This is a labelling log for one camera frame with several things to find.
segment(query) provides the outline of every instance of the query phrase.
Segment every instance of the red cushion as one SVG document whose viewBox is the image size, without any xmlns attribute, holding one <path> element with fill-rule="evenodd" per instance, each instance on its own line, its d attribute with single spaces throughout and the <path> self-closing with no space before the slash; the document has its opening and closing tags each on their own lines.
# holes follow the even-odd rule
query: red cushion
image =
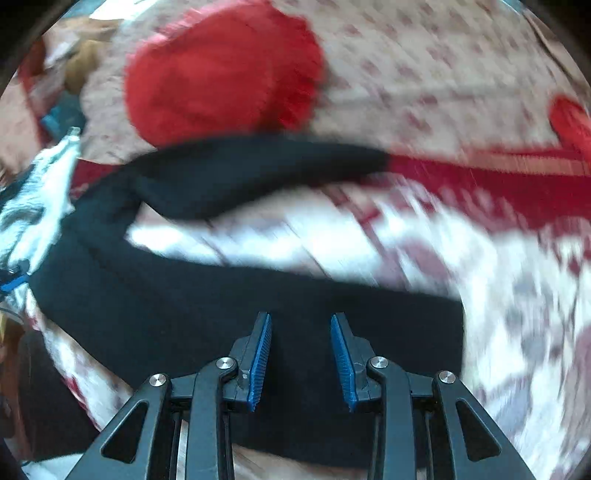
<svg viewBox="0 0 591 480">
<path fill-rule="evenodd" d="M 125 100 L 156 147 L 217 134 L 299 128 L 311 115 L 322 53 L 304 20 L 267 0 L 189 11 L 129 59 Z"/>
</svg>

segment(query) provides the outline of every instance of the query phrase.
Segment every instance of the white fabric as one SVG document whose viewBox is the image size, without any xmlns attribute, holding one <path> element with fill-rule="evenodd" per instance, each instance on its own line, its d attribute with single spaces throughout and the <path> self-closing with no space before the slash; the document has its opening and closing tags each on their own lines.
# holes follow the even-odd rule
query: white fabric
<svg viewBox="0 0 591 480">
<path fill-rule="evenodd" d="M 1 268 L 14 268 L 19 261 L 29 260 L 29 272 L 34 272 L 57 240 L 60 221 L 72 208 L 68 192 L 80 156 L 79 132 L 73 128 L 58 145 L 42 150 L 33 160 L 33 170 L 20 192 L 2 208 Z M 27 289 L 21 286 L 7 297 L 16 312 L 24 308 Z"/>
<path fill-rule="evenodd" d="M 65 480 L 81 456 L 78 453 L 44 462 L 31 462 L 24 465 L 22 471 L 31 480 Z"/>
</svg>

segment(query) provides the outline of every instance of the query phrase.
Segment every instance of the black towel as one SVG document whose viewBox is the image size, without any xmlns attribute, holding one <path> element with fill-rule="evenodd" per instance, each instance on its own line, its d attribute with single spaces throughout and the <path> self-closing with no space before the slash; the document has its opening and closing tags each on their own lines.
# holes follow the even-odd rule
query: black towel
<svg viewBox="0 0 591 480">
<path fill-rule="evenodd" d="M 30 281 L 42 311 L 105 367 L 137 387 L 226 355 L 256 314 L 273 318 L 261 403 L 232 440 L 294 459 L 364 467 L 372 422 L 340 392 L 329 320 L 345 312 L 358 336 L 408 371 L 459 372 L 459 302 L 261 268 L 161 258 L 124 234 L 142 202 L 173 219 L 210 219 L 273 190 L 353 179 L 386 168 L 385 152 L 285 137 L 237 137 L 137 158 L 91 188 Z"/>
</svg>

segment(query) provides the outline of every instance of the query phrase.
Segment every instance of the bedsheet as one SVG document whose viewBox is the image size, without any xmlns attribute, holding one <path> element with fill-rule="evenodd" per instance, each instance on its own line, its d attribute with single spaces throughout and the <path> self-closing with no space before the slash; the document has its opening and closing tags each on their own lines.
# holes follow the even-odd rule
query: bedsheet
<svg viewBox="0 0 591 480">
<path fill-rule="evenodd" d="M 152 149 L 125 110 L 126 57 L 207 0 L 160 1 L 114 36 L 82 95 L 83 155 L 124 163 Z M 526 18 L 497 0 L 274 0 L 308 19 L 327 82 L 309 131 L 382 148 L 456 153 L 555 142 L 549 99 L 575 95 Z"/>
<path fill-rule="evenodd" d="M 393 174 L 277 192 L 210 223 L 172 222 L 143 206 L 127 238 L 185 261 L 460 298 L 462 381 L 536 478 L 567 478 L 591 441 L 591 199 L 582 196 L 589 167 L 564 150 L 456 159 L 471 168 L 393 159 Z M 575 200 L 553 202 L 554 192 L 565 198 L 571 192 Z M 131 395 L 129 387 L 46 319 L 30 292 L 27 316 L 102 428 Z M 281 468 L 311 468 L 258 458 L 273 465 L 261 478 L 278 478 Z"/>
</svg>

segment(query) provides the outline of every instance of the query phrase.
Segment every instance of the metal screw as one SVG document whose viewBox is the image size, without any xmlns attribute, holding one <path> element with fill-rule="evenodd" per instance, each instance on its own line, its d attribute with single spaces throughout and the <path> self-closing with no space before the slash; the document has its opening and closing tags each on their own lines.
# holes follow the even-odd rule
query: metal screw
<svg viewBox="0 0 591 480">
<path fill-rule="evenodd" d="M 383 356 L 375 356 L 369 361 L 369 363 L 371 363 L 371 366 L 374 368 L 386 368 L 388 366 L 388 359 Z"/>
<path fill-rule="evenodd" d="M 166 383 L 166 375 L 164 374 L 155 374 L 150 377 L 150 385 L 153 387 L 159 387 L 160 385 L 164 385 Z"/>
<path fill-rule="evenodd" d="M 227 370 L 228 368 L 232 368 L 234 366 L 234 359 L 228 356 L 223 356 L 216 362 L 216 367 L 220 370 Z"/>
<path fill-rule="evenodd" d="M 439 380 L 443 383 L 454 383 L 456 381 L 456 376 L 447 370 L 443 372 L 439 372 Z"/>
</svg>

